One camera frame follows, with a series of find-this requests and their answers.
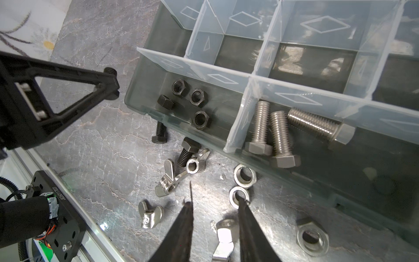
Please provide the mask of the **silver wing nut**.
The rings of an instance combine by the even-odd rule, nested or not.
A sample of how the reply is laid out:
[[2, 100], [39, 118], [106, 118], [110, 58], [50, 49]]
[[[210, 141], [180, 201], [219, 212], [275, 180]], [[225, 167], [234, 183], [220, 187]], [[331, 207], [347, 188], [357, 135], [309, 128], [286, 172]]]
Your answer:
[[172, 159], [164, 161], [165, 174], [155, 187], [157, 197], [165, 197], [171, 194], [179, 185], [179, 183], [190, 175], [203, 172], [206, 168], [206, 160], [210, 155], [210, 150], [204, 148], [197, 157], [193, 157], [187, 161], [186, 168], [179, 174], [175, 170], [175, 164]]
[[155, 209], [149, 209], [145, 201], [139, 202], [138, 211], [142, 220], [143, 229], [154, 228], [161, 222], [164, 215], [164, 209], [162, 206], [157, 206]]
[[212, 262], [230, 262], [234, 247], [233, 242], [220, 242], [212, 255]]

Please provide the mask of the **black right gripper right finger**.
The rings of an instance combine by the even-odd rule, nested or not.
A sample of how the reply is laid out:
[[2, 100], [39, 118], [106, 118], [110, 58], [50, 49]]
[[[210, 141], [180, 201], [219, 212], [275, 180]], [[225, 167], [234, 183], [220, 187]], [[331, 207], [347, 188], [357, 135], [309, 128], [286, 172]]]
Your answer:
[[239, 200], [240, 260], [242, 262], [281, 262], [244, 198]]

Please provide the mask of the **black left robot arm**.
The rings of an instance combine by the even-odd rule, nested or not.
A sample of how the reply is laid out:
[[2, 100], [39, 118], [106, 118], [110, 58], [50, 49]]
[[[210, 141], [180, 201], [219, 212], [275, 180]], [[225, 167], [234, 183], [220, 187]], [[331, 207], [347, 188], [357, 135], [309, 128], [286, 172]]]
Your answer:
[[[93, 91], [60, 112], [54, 112], [36, 79], [49, 78], [92, 85]], [[1, 52], [1, 159], [6, 151], [25, 150], [46, 143], [103, 100], [116, 100], [117, 71], [90, 71]], [[56, 197], [35, 196], [1, 201], [1, 247], [47, 234], [58, 215]]]

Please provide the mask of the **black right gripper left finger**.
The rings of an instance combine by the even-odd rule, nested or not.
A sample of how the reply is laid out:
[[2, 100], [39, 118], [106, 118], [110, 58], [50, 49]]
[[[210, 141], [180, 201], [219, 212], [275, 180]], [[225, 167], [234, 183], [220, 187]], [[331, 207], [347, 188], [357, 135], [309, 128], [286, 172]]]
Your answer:
[[185, 202], [163, 242], [149, 262], [189, 262], [194, 230], [192, 183], [189, 183], [191, 200]]

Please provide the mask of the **black hex bolt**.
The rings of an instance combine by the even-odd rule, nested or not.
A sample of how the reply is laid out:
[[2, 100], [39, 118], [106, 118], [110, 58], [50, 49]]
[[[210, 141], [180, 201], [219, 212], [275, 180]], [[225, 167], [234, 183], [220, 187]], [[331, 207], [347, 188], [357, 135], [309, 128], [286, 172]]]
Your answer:
[[107, 73], [107, 74], [111, 74], [114, 77], [117, 77], [117, 71], [114, 68], [106, 67], [106, 68], [104, 68], [103, 72]]
[[156, 126], [156, 135], [152, 137], [152, 142], [154, 144], [165, 144], [167, 143], [167, 140], [167, 127], [158, 121]]
[[179, 167], [184, 168], [187, 165], [187, 161], [191, 159], [194, 154], [199, 152], [201, 144], [191, 138], [185, 137], [181, 146], [183, 149], [177, 160], [177, 164]]

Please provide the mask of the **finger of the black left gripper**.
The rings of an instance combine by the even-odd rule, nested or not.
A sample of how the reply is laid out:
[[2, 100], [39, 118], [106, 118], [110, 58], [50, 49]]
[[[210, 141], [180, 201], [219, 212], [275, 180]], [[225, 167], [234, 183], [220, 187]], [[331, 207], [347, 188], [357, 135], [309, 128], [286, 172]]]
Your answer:
[[119, 89], [103, 70], [1, 52], [1, 148], [46, 143], [102, 101], [118, 99]]

